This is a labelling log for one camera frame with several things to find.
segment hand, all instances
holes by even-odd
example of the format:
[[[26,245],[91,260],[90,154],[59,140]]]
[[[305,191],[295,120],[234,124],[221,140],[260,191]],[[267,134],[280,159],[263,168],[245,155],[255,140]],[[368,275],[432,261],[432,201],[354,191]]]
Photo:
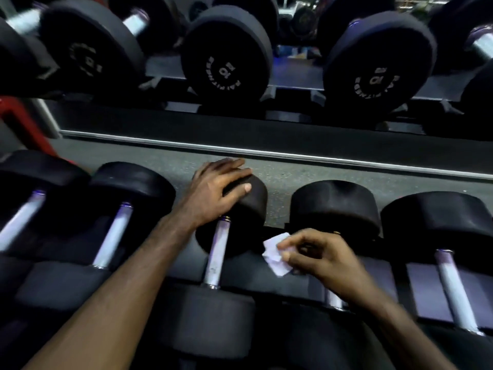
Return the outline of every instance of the hand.
[[[278,244],[281,251],[289,247],[298,251],[282,252],[283,261],[312,274],[348,304],[373,310],[378,309],[383,301],[388,301],[389,297],[375,284],[341,236],[309,228]]]
[[[223,197],[224,188],[231,182],[251,175],[251,169],[239,169],[243,158],[225,158],[202,165],[194,174],[184,198],[175,211],[190,220],[194,228],[209,223],[228,212],[239,199],[251,191],[251,184],[241,184]]]

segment dumbbell rack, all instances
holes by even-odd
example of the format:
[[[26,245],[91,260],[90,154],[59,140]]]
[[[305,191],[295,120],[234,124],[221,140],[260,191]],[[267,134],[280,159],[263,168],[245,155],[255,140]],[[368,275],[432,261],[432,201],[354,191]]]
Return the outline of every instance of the dumbbell rack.
[[[56,73],[54,82],[48,87],[45,83],[43,91],[13,94],[47,99],[35,100],[35,106],[52,137],[493,178],[489,157],[493,142],[466,140],[469,136],[464,136],[464,130],[474,127],[474,122],[457,111],[447,113],[473,72],[431,77],[407,104],[408,111],[380,117],[376,131],[374,125],[364,129],[361,122],[355,125],[354,119],[343,113],[331,114],[330,107],[317,103],[323,99],[321,70],[307,61],[277,59],[270,87],[276,88],[274,98],[234,113],[200,105],[188,91],[177,55],[152,57],[147,74],[159,79],[154,80],[157,86],[125,98],[61,92],[63,86],[57,80],[63,73]],[[425,135],[426,122],[436,125],[437,136]],[[447,137],[454,122],[460,125],[457,136],[464,138]]]

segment fingernail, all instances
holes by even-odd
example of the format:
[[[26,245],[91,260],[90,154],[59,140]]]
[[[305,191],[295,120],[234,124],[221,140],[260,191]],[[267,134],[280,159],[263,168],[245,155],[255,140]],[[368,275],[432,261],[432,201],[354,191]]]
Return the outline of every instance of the fingernail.
[[[282,260],[284,262],[288,262],[289,261],[289,257],[291,257],[291,253],[290,252],[282,252],[280,254],[280,256],[282,257]]]

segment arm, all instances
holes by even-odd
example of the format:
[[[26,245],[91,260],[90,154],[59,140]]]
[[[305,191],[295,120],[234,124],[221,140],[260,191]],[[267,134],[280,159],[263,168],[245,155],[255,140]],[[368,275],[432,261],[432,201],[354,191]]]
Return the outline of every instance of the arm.
[[[313,257],[283,252],[292,267],[317,277],[323,285],[363,314],[398,369],[457,370],[421,331],[409,314],[374,282],[341,236],[313,229],[300,231],[278,244],[296,247]]]
[[[226,159],[202,166],[176,208],[24,369],[129,368],[166,272],[190,235],[250,191],[243,184],[222,196],[229,183],[251,174],[238,169],[243,163]]]

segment wrist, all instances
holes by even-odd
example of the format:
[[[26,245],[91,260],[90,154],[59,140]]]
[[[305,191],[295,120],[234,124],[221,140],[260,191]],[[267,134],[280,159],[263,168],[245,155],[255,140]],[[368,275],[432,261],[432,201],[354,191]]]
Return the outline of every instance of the wrist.
[[[386,321],[396,309],[402,309],[387,293],[378,288],[378,292],[368,298],[361,308],[378,321]]]

